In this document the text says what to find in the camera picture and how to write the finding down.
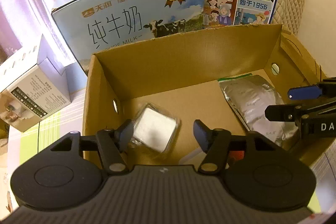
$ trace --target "cartoon family illustration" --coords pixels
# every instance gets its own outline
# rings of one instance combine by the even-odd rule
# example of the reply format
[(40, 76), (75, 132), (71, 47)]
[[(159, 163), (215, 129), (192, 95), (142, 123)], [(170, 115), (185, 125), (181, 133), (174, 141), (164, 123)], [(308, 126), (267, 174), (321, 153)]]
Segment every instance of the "cartoon family illustration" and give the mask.
[(270, 11), (260, 12), (255, 10), (238, 8), (234, 25), (267, 24)]
[(236, 3), (237, 0), (207, 0), (203, 10), (203, 25), (205, 27), (232, 25), (231, 10), (235, 11)]

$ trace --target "cardboard box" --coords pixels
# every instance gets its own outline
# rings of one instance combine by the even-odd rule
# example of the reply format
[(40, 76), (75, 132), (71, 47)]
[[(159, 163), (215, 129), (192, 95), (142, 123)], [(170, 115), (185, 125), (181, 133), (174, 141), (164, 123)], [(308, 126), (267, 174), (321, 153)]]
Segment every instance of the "cardboard box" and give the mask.
[(200, 30), (204, 0), (56, 0), (52, 17), (82, 66), (106, 48)]
[[(279, 67), (276, 76), (272, 73), (274, 63)], [(83, 134), (117, 128), (125, 119), (133, 118), (141, 105), (152, 102), (181, 120), (176, 143), (165, 160), (154, 160), (134, 149), (128, 152), (128, 163), (176, 165), (199, 147), (193, 136), (196, 119), (209, 128), (224, 128), (234, 135), (246, 133), (217, 79), (259, 74), (288, 103), (290, 88), (312, 85), (325, 77), (317, 67), (296, 37), (281, 25), (206, 29), (105, 50), (91, 58)], [(300, 143), (292, 153), (310, 165), (332, 140)], [(96, 160), (93, 155), (85, 156)]]
[(9, 125), (0, 120), (0, 139), (8, 138)]
[(23, 132), (70, 104), (67, 77), (45, 37), (0, 66), (0, 118)]

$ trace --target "beige cushion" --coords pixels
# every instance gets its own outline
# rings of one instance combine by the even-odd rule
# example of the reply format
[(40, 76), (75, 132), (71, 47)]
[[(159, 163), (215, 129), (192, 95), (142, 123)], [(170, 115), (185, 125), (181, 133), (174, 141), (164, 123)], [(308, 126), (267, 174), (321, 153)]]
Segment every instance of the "beige cushion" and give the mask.
[(297, 35), (305, 0), (278, 0), (273, 14), (273, 24), (283, 24)]

